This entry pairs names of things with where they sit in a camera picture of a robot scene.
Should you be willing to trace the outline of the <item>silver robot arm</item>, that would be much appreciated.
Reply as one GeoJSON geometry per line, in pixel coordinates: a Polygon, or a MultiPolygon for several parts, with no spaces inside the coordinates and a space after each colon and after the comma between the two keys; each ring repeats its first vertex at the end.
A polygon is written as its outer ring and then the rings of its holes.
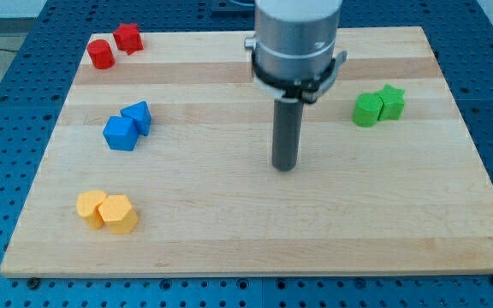
{"type": "Polygon", "coordinates": [[[253,66],[278,80],[311,80],[331,63],[342,0],[255,0],[253,66]]]}

